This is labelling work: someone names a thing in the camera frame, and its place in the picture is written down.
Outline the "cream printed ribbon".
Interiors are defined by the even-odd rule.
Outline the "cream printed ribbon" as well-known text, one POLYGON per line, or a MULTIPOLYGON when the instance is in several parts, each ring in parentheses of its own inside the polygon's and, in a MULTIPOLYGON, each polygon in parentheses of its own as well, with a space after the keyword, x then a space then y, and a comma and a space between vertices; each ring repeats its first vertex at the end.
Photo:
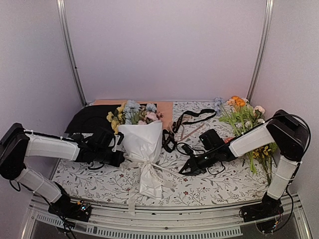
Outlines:
POLYGON ((138 168, 140 170, 138 191, 136 190, 137 183, 135 183, 129 191, 129 197, 127 200, 128 212, 131 215, 135 214, 135 200, 139 195, 146 196, 151 199, 161 199, 163 187, 170 189, 176 187, 175 183, 171 183, 160 177, 155 168, 160 169, 161 171, 166 171, 167 173, 179 178, 183 177, 181 174, 161 167, 150 160, 133 158, 127 154, 125 155, 125 159, 131 161, 131 163, 128 164, 128 167, 138 168))

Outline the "white wrapping paper sheet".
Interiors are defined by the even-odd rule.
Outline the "white wrapping paper sheet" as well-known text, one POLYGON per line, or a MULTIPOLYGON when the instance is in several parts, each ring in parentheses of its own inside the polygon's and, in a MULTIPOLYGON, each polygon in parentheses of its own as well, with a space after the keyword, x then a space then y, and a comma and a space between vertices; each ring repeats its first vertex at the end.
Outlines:
POLYGON ((146 125, 121 125, 119 132, 124 135, 122 144, 128 156, 157 162, 162 147, 161 120, 146 125))

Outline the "bouquet of fake flowers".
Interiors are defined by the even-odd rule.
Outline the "bouquet of fake flowers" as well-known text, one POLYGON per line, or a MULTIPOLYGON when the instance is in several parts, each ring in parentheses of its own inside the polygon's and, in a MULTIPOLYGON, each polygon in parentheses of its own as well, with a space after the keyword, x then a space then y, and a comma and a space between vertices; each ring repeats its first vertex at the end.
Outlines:
POLYGON ((121 125, 146 125, 162 118, 163 114, 158 111, 155 104, 140 104, 133 100, 127 100, 106 116, 115 135, 119 134, 121 125))

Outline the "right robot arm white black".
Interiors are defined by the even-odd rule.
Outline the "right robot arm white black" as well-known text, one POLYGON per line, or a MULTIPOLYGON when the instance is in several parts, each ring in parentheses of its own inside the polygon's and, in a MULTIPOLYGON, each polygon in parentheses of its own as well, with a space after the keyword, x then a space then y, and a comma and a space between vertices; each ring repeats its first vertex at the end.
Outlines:
POLYGON ((224 142, 213 129, 200 135, 199 139, 206 151, 195 155, 190 147, 184 146, 189 159, 180 169, 181 175, 196 176, 216 162, 232 161, 267 144, 277 145, 280 151, 277 170, 264 196, 265 201, 258 205, 260 216, 268 217, 277 209, 276 201, 281 198, 301 164, 311 141, 311 131, 301 117, 278 110, 264 123, 229 142, 224 142))

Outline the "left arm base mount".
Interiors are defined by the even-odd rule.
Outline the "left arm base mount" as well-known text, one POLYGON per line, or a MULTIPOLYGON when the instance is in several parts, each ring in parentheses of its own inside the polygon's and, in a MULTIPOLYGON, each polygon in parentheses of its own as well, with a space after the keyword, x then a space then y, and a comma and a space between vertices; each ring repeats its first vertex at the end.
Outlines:
POLYGON ((92 212, 91 204, 84 200, 71 202, 67 192, 59 184, 56 185, 61 191, 61 197, 55 203, 50 203, 48 212, 64 218, 88 222, 92 212))

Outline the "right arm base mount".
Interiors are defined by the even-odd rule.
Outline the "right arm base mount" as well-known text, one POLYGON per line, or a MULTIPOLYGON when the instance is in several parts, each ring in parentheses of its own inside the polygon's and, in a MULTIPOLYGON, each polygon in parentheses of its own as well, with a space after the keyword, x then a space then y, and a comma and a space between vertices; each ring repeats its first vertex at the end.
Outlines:
POLYGON ((283 206, 280 199, 273 199, 265 193, 262 201, 257 204, 240 208, 239 216, 244 222, 252 222, 271 218, 256 224, 258 231, 263 234, 271 234, 278 227, 283 216, 283 206))

